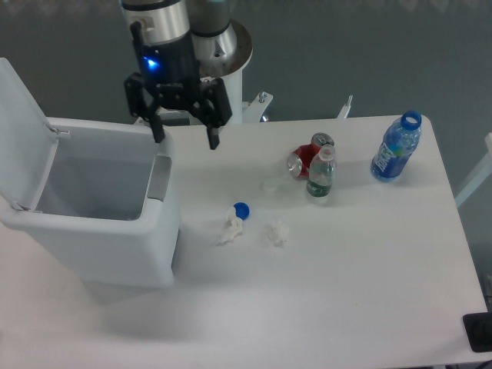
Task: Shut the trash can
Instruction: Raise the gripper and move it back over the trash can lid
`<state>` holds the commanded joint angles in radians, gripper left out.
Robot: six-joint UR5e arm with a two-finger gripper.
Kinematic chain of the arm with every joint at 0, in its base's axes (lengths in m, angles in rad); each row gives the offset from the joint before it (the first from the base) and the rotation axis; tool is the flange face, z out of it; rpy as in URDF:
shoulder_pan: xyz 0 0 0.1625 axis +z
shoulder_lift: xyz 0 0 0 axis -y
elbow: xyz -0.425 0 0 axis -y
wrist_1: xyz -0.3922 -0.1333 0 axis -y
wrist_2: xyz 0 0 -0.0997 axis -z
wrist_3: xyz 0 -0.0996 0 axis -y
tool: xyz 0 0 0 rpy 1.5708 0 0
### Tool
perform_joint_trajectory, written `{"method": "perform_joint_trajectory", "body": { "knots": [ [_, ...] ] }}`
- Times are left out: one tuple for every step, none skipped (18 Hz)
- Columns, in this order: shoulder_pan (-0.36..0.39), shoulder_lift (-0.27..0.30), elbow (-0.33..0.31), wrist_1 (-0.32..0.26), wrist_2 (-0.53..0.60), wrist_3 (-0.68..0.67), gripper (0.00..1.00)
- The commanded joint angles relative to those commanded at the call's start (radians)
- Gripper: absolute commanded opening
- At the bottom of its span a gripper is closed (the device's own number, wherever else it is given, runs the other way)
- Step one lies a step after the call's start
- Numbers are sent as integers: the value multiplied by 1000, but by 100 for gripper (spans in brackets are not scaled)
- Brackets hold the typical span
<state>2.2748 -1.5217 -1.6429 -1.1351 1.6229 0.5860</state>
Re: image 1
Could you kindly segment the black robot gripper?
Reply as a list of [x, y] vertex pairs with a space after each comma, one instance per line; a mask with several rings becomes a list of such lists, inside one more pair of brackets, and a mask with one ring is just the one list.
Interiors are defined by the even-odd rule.
[[209, 148], [215, 150], [219, 131], [232, 116], [231, 105], [221, 78], [200, 80], [191, 33], [149, 45], [142, 21], [129, 28], [140, 68], [124, 81], [130, 114], [149, 123], [155, 142], [161, 143], [165, 133], [158, 109], [188, 111], [206, 127]]

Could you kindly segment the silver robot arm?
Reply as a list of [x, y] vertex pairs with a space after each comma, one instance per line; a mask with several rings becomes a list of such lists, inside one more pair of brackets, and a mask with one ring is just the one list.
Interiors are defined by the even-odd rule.
[[224, 81], [202, 81], [183, 1], [122, 1], [140, 70], [125, 79], [130, 114], [149, 123], [154, 140], [165, 138], [158, 110], [187, 111], [205, 127], [215, 150], [219, 130], [232, 116]]

